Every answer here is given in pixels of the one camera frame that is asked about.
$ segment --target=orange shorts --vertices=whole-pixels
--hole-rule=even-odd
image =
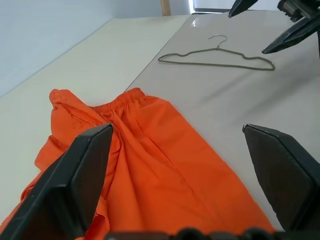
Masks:
[[[236,174],[169,102],[139,88],[95,107],[69,90],[53,90],[50,101],[52,135],[35,160],[42,172],[78,134],[113,124],[104,185],[85,239],[102,239],[109,231],[175,234],[185,227],[204,233],[273,231]]]

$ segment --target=white wall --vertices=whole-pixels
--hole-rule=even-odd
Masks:
[[[189,15],[189,0],[170,0],[172,15]],[[142,18],[162,16],[160,0],[117,0],[117,18]]]
[[[114,16],[114,0],[0,0],[0,97]]]
[[[194,0],[195,8],[230,9],[235,0]],[[278,10],[279,0],[259,0],[251,10]]]

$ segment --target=table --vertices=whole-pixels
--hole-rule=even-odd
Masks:
[[[291,25],[280,11],[247,11],[234,18],[228,18],[227,13],[192,15],[130,86],[171,102],[236,172],[278,230],[282,227],[257,181],[242,127],[254,124],[289,134],[320,161],[317,34],[278,53],[261,53]],[[215,34],[228,37],[221,48],[267,58],[276,70],[158,62],[169,53],[215,48],[224,40],[208,39]],[[170,60],[269,67],[220,51]]]
[[[34,161],[51,134],[50,91],[69,89],[93,106],[112,101],[187,18],[113,19],[0,98],[0,222],[39,173]]]

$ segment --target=pant leg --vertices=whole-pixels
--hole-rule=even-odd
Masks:
[[[207,209],[214,230],[240,234],[260,227],[273,231],[241,180],[169,102],[147,96],[137,121],[145,137],[179,172],[198,204]]]
[[[99,109],[114,128],[109,155],[113,167],[109,168],[108,163],[106,177],[111,182],[107,191],[102,190],[110,230],[169,234],[186,227],[214,230],[219,224],[199,204],[171,160],[140,128],[137,114],[149,102],[142,92],[138,97],[136,92],[140,90],[131,90],[119,96],[112,107]]]

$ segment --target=wire hanger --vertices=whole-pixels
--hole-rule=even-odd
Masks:
[[[222,34],[215,34],[211,37],[208,37],[208,39],[212,39],[214,37],[224,37],[225,39],[223,41],[221,41],[217,47],[215,48],[208,48],[208,49],[203,49],[203,50],[196,50],[196,51],[190,51],[186,54],[179,54],[179,53],[168,53],[165,54],[161,57],[158,58],[158,61],[161,63],[168,63],[168,64],[183,64],[183,65],[203,65],[203,66],[216,66],[216,67],[227,67],[227,68],[240,68],[240,69],[250,69],[250,70],[258,70],[258,71],[274,71],[276,69],[276,66],[272,63],[272,61],[260,57],[260,56],[252,56],[252,57],[248,57],[245,56],[243,53],[241,52],[237,52],[237,51],[231,51],[231,50],[227,50],[227,49],[223,49],[220,48],[220,45],[222,43],[224,43],[225,41],[228,40],[228,37],[226,35],[222,35]],[[178,57],[186,57],[189,56],[191,54],[196,54],[196,53],[203,53],[203,52],[211,52],[211,51],[222,51],[222,52],[226,52],[226,53],[230,53],[230,54],[235,54],[235,55],[239,55],[241,56],[243,59],[245,60],[261,60],[267,64],[269,64],[271,66],[271,68],[264,68],[264,67],[253,67],[253,66],[242,66],[242,65],[233,65],[233,64],[218,64],[218,63],[204,63],[204,62],[185,62],[185,61],[170,61],[170,60],[164,60],[168,57],[172,57],[172,56],[178,56]]]

